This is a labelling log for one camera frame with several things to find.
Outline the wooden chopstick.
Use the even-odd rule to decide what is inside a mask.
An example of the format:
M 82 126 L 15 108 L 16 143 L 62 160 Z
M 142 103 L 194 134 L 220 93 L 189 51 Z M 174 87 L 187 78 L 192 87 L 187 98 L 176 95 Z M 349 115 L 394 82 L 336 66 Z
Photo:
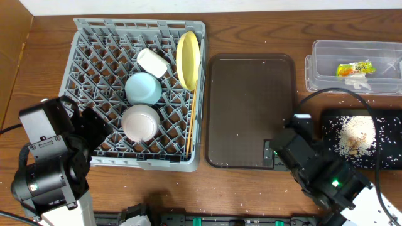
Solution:
M 195 86 L 195 89 L 197 88 L 197 85 Z M 197 96 L 196 96 L 196 101 L 197 101 Z M 195 113 L 195 112 L 194 112 Z M 196 113 L 195 113 L 195 115 L 196 115 Z M 194 117 L 195 117 L 195 115 L 194 115 Z M 194 123 L 194 118 L 193 118 L 193 123 Z M 193 125 L 192 125 L 193 126 Z M 193 134 L 193 128 L 192 128 L 192 134 Z M 192 135 L 192 137 L 193 137 L 193 135 Z M 192 137 L 191 137 L 191 142 L 192 142 Z M 190 143 L 190 147 L 191 147 L 191 143 Z M 190 151 L 189 151 L 189 153 L 190 153 Z
M 187 147 L 186 147 L 186 158 L 188 158 L 189 151 L 190 151 L 190 143 L 191 143 L 191 137 L 192 137 L 192 128 L 193 128 L 193 118 L 195 115 L 195 105 L 196 105 L 196 95 L 197 95 L 197 88 L 194 90 L 193 94 L 193 102 L 192 102 L 192 108 L 191 108 L 191 116 L 190 116 L 190 124 L 189 124 L 189 133 L 188 133 L 188 142 L 187 142 Z

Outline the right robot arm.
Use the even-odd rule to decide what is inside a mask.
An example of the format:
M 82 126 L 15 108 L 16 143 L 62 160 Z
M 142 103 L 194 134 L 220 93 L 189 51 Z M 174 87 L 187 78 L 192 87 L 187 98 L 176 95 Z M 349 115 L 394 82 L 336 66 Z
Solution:
M 269 148 L 326 214 L 317 225 L 401 225 L 401 212 L 361 172 L 312 138 L 308 114 L 295 114 Z

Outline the yellow green snack wrapper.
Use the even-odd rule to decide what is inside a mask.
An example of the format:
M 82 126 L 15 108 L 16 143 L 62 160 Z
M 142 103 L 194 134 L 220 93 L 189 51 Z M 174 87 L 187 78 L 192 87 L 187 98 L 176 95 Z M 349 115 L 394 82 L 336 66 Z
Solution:
M 374 73 L 376 68 L 372 62 L 366 60 L 364 62 L 353 62 L 348 64 L 340 64 L 336 70 L 337 77 L 347 77 L 357 73 Z

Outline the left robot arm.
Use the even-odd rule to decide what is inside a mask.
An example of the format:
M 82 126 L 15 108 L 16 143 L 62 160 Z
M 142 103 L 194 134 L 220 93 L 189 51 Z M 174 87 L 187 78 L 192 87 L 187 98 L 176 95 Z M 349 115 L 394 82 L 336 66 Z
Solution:
M 95 225 L 86 176 L 112 127 L 66 95 L 21 110 L 19 119 L 30 141 L 20 151 L 11 193 L 26 216 L 37 225 Z

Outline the yellow plate with crumbs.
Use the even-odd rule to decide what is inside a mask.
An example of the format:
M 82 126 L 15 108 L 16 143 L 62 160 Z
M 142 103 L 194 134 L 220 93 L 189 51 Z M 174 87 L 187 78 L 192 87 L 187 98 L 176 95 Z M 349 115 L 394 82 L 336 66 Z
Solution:
M 182 87 L 189 91 L 194 91 L 200 66 L 200 48 L 193 31 L 188 31 L 180 37 L 177 46 L 176 63 L 177 75 Z

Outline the cream plastic cup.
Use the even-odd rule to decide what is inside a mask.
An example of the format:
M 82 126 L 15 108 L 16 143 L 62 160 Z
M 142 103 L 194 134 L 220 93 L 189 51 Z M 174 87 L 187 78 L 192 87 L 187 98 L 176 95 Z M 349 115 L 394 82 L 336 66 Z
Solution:
M 169 63 L 149 48 L 141 50 L 136 59 L 145 71 L 156 78 L 161 78 L 167 72 Z

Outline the white tissue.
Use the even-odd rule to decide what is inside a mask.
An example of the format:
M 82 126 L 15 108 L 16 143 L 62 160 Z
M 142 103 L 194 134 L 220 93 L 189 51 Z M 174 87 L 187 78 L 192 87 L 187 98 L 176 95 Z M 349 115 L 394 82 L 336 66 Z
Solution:
M 347 76 L 344 80 L 346 85 L 352 85 L 356 90 L 360 90 L 361 88 L 371 90 L 365 73 L 352 74 Z

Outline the light blue bowl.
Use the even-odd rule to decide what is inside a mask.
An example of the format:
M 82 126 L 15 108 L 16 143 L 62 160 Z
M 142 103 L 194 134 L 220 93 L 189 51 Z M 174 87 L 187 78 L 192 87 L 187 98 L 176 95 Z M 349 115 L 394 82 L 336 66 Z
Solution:
M 161 98 L 162 88 L 160 82 L 153 75 L 140 72 L 127 79 L 125 93 L 131 105 L 152 106 Z

